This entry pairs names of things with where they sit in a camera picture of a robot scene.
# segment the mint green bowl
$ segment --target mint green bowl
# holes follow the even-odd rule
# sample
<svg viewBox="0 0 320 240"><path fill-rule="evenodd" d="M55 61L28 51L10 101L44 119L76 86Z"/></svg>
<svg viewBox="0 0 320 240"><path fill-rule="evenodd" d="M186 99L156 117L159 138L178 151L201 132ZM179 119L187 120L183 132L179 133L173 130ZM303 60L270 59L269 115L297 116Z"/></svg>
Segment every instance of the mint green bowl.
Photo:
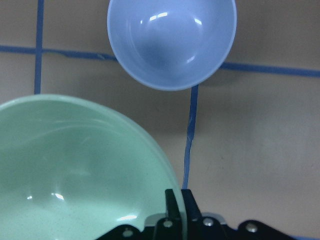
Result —
<svg viewBox="0 0 320 240"><path fill-rule="evenodd" d="M152 137L93 102L34 95L0 105L0 239L94 240L114 227L141 231L165 213L174 171Z"/></svg>

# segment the metal screw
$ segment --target metal screw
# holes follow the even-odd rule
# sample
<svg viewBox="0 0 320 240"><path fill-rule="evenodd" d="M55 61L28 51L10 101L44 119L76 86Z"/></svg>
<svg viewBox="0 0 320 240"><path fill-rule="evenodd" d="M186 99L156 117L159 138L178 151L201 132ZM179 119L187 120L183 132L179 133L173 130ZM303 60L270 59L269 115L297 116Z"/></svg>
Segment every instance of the metal screw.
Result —
<svg viewBox="0 0 320 240"><path fill-rule="evenodd" d="M163 226L164 226L165 228L171 228L172 225L173 225L173 222L170 221L170 220L165 220L165 221L163 222Z"/></svg>
<svg viewBox="0 0 320 240"><path fill-rule="evenodd" d="M214 225L214 221L211 218L206 217L205 219L203 219L203 224L207 227L211 227Z"/></svg>
<svg viewBox="0 0 320 240"><path fill-rule="evenodd" d="M256 231L258 231L258 227L256 225L254 225L253 223L248 223L245 226L245 229L250 233L255 233Z"/></svg>
<svg viewBox="0 0 320 240"><path fill-rule="evenodd" d="M129 238L129 237L131 237L133 234L134 234L134 232L127 228L127 229L122 233L122 236L125 237L125 238Z"/></svg>

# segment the light blue bowl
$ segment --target light blue bowl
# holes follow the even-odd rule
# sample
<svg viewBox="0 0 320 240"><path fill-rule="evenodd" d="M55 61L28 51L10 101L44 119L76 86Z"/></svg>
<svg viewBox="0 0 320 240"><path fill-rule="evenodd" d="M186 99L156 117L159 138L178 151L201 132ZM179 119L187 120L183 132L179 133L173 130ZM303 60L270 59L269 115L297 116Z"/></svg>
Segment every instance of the light blue bowl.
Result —
<svg viewBox="0 0 320 240"><path fill-rule="evenodd" d="M235 38L234 0L111 0L108 36L122 67L137 81L177 91L210 77Z"/></svg>

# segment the bolt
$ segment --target bolt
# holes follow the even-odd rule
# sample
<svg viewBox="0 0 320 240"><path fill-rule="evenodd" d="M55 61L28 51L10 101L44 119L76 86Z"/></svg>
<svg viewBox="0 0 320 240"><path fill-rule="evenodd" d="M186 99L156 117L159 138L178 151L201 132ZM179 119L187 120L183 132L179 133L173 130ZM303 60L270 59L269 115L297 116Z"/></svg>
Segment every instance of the bolt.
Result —
<svg viewBox="0 0 320 240"><path fill-rule="evenodd" d="M172 225L173 225L173 222L170 221L170 220L165 220L165 221L163 222L163 226L164 226L165 228L171 228Z"/></svg>
<svg viewBox="0 0 320 240"><path fill-rule="evenodd" d="M122 236L125 237L125 238L129 238L129 237L131 237L133 234L134 234L134 232L127 228L127 229L122 233Z"/></svg>
<svg viewBox="0 0 320 240"><path fill-rule="evenodd" d="M248 223L245 226L245 229L250 233L255 233L256 231L258 231L258 227L256 225L254 225L253 223Z"/></svg>
<svg viewBox="0 0 320 240"><path fill-rule="evenodd" d="M214 221L211 218L206 217L205 219L203 219L203 224L207 227L211 227L214 225Z"/></svg>

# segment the plastic bowl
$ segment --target plastic bowl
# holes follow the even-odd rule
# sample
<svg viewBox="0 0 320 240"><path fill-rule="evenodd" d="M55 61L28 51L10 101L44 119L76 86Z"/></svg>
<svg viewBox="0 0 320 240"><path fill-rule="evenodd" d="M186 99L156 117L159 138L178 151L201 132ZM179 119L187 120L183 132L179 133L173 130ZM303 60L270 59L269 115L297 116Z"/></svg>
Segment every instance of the plastic bowl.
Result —
<svg viewBox="0 0 320 240"><path fill-rule="evenodd" d="M137 81L176 91L210 77L234 41L234 0L111 0L107 30L113 52Z"/></svg>
<svg viewBox="0 0 320 240"><path fill-rule="evenodd" d="M165 213L175 174L157 143L107 107L36 95L0 105L0 239L94 240L114 227L141 231Z"/></svg>

